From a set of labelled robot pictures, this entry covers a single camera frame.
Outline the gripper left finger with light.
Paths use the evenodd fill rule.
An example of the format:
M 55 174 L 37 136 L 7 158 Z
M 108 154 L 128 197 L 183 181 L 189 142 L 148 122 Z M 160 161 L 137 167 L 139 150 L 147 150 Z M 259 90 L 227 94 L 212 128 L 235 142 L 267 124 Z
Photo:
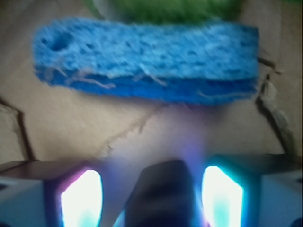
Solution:
M 102 211 L 102 175 L 89 162 L 0 165 L 2 227 L 98 227 Z

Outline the gripper right finger with light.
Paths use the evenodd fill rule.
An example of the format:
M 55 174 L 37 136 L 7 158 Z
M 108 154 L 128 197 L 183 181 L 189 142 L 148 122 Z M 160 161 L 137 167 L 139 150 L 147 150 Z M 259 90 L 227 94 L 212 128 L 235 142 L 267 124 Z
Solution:
M 300 227 L 302 157 L 288 154 L 217 154 L 201 182 L 208 227 Z

